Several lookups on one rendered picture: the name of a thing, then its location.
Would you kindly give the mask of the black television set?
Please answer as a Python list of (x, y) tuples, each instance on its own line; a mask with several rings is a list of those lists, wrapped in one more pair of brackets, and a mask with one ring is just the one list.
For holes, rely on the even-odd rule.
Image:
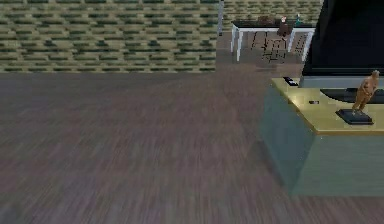
[(374, 70), (384, 104), (384, 0), (324, 0), (299, 85), (357, 88)]

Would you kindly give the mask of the dark brown chair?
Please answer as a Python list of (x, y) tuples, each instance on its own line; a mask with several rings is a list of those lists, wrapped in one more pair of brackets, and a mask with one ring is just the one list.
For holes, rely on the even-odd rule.
[(287, 18), (283, 16), (281, 19), (275, 19), (270, 16), (260, 16), (257, 24), (263, 27), (270, 25), (277, 27), (276, 38), (269, 38), (268, 33), (265, 33), (262, 58), (268, 62), (279, 61), (283, 63), (287, 54), (287, 37), (292, 32), (290, 25), (287, 23)]

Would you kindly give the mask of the white table with dark top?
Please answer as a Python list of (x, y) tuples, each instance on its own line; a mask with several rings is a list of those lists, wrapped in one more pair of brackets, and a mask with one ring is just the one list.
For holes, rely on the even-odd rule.
[[(260, 25), (257, 21), (253, 20), (234, 20), (231, 29), (231, 52), (236, 53), (236, 60), (240, 60), (241, 48), (243, 42), (243, 35), (246, 32), (277, 32), (278, 25)], [(304, 48), (302, 52), (302, 61), (306, 60), (307, 52), (310, 48), (312, 38), (315, 33), (315, 26), (311, 24), (300, 24), (294, 27), (289, 37), (287, 51), (290, 52), (293, 46), (293, 41), (297, 33), (305, 33), (306, 39), (304, 41)]]

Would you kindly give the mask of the green cabinet with yellow top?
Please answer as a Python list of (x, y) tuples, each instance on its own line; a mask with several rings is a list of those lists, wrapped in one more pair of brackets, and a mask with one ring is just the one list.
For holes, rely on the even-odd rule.
[(350, 107), (318, 88), (270, 81), (260, 135), (289, 193), (384, 196), (384, 104), (366, 106), (372, 125), (349, 125), (336, 114)]

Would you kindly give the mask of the orange figure statue black base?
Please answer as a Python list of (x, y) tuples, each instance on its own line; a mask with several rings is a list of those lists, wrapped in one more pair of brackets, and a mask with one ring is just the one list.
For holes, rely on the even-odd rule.
[(377, 90), (380, 72), (374, 70), (357, 89), (355, 102), (351, 109), (340, 109), (336, 114), (350, 125), (372, 125), (373, 121), (363, 110)]

